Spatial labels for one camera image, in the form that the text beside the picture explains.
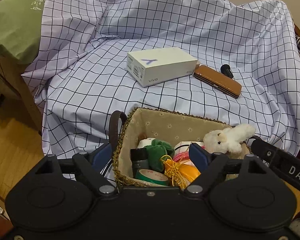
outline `brown leather case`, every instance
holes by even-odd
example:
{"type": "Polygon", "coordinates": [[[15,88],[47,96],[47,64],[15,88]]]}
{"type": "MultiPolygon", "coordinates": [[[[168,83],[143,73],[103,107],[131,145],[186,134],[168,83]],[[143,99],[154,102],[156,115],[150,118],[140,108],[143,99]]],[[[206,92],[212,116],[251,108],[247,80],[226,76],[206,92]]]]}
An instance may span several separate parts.
{"type": "Polygon", "coordinates": [[[238,98],[241,93],[241,85],[237,81],[208,66],[201,65],[197,67],[193,76],[231,97],[238,98]]]}

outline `screw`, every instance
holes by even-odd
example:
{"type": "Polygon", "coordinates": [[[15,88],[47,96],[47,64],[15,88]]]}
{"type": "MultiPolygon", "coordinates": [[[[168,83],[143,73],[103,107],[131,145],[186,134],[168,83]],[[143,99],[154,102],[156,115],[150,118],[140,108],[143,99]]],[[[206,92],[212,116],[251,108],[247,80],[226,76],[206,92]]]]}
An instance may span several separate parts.
{"type": "Polygon", "coordinates": [[[153,191],[148,191],[147,192],[148,197],[153,197],[154,195],[155,195],[155,193],[153,191]]]}
{"type": "Polygon", "coordinates": [[[23,240],[22,236],[16,235],[13,237],[13,240],[23,240]]]}
{"type": "Polygon", "coordinates": [[[190,192],[190,193],[193,193],[193,194],[198,194],[200,193],[203,188],[199,185],[190,185],[189,187],[187,187],[187,190],[190,192]]]}
{"type": "Polygon", "coordinates": [[[103,194],[111,194],[114,192],[114,190],[115,190],[115,188],[110,185],[103,185],[99,188],[99,191],[103,194]]]}

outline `woven basket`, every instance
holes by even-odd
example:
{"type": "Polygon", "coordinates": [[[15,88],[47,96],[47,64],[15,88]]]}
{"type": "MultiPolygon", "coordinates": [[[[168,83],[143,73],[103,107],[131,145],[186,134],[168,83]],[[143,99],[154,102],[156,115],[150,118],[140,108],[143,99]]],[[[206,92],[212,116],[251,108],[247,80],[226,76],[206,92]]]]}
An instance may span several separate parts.
{"type": "MultiPolygon", "coordinates": [[[[122,124],[117,147],[113,154],[113,170],[118,185],[158,186],[146,181],[132,178],[130,149],[137,148],[140,135],[158,138],[170,143],[173,147],[180,141],[202,141],[205,134],[220,130],[229,125],[220,121],[202,118],[168,110],[135,108],[122,124]]],[[[249,149],[242,144],[240,155],[230,158],[242,159],[249,149]]]]}

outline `white phone box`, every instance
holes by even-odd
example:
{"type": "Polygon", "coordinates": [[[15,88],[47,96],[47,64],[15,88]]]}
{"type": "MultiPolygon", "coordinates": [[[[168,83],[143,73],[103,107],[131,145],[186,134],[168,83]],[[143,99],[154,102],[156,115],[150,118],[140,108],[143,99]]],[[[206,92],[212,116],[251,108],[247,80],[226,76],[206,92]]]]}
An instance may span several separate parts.
{"type": "Polygon", "coordinates": [[[192,75],[198,60],[180,48],[128,52],[128,72],[142,87],[192,75]]]}

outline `bottle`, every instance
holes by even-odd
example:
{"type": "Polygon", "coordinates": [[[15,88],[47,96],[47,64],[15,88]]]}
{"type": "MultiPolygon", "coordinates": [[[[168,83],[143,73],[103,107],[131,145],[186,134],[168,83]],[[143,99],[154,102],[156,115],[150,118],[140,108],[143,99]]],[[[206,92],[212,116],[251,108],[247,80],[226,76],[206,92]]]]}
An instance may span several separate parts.
{"type": "Polygon", "coordinates": [[[134,178],[138,169],[149,169],[148,153],[146,148],[131,149],[130,160],[132,162],[132,173],[134,178]]]}

